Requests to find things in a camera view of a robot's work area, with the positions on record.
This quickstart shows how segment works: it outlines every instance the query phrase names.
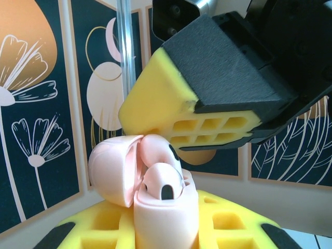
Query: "black foam edge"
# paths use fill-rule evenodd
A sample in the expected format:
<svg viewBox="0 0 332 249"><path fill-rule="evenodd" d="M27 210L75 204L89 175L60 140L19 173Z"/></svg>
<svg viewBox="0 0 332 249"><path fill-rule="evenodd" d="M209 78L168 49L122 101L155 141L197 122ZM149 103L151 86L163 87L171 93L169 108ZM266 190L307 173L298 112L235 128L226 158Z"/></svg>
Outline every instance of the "black foam edge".
<svg viewBox="0 0 332 249"><path fill-rule="evenodd" d="M68 222L54 227L33 249L57 249L74 226L74 222Z"/></svg>
<svg viewBox="0 0 332 249"><path fill-rule="evenodd" d="M302 249L285 230L271 224L261 227L278 249Z"/></svg>

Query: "pink earbud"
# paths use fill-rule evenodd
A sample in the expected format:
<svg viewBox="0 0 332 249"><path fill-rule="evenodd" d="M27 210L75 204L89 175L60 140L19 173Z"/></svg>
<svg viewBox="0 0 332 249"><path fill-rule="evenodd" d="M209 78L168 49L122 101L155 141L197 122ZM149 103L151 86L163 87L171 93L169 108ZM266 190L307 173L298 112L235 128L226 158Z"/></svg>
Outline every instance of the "pink earbud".
<svg viewBox="0 0 332 249"><path fill-rule="evenodd" d="M141 158L150 168L155 163L163 162L174 167L181 178L181 162L173 146L163 137L155 134L146 135L141 141Z"/></svg>
<svg viewBox="0 0 332 249"><path fill-rule="evenodd" d="M177 199L184 188L184 181L178 171L167 163L152 165L143 177L146 191L157 200Z"/></svg>

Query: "beige circle illustration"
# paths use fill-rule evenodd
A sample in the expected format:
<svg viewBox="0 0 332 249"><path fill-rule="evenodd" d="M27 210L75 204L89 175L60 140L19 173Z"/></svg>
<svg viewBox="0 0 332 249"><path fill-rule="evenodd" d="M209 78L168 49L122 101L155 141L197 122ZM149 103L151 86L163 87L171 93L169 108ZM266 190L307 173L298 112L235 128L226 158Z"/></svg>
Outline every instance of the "beige circle illustration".
<svg viewBox="0 0 332 249"><path fill-rule="evenodd" d="M177 150L178 156L185 162L191 165L202 165L210 162L212 158L216 155L215 149L210 150L193 150L193 151L183 151Z"/></svg>

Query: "floral wall art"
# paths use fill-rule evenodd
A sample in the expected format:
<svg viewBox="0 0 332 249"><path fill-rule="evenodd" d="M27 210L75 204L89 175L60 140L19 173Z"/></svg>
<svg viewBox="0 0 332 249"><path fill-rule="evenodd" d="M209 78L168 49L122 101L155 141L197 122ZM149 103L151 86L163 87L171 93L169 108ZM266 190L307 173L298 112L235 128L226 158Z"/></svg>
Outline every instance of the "floral wall art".
<svg viewBox="0 0 332 249"><path fill-rule="evenodd" d="M79 193L58 1L0 8L0 236Z"/></svg>
<svg viewBox="0 0 332 249"><path fill-rule="evenodd" d="M253 181L332 187L332 120L327 97L262 145L251 145Z"/></svg>
<svg viewBox="0 0 332 249"><path fill-rule="evenodd" d="M122 135L118 111L124 97L117 13L114 6L101 0L72 0L70 9L87 164L96 144L104 139ZM141 12L132 11L137 77L143 67L140 20Z"/></svg>

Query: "yellow foam block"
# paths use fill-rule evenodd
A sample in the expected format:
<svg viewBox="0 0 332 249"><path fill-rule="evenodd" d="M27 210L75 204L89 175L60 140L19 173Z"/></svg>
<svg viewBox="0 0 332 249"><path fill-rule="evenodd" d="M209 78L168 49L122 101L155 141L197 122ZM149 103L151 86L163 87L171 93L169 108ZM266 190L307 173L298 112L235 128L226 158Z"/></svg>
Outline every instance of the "yellow foam block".
<svg viewBox="0 0 332 249"><path fill-rule="evenodd" d="M251 136L261 124L251 110L196 114L198 100L159 48L121 106L119 120L126 135L158 134L174 148L227 144Z"/></svg>
<svg viewBox="0 0 332 249"><path fill-rule="evenodd" d="M192 249L277 249L260 227L279 227L275 222L218 196L198 193L200 225L198 243ZM58 249L135 249L133 208L103 201L59 225L69 222L75 227Z"/></svg>

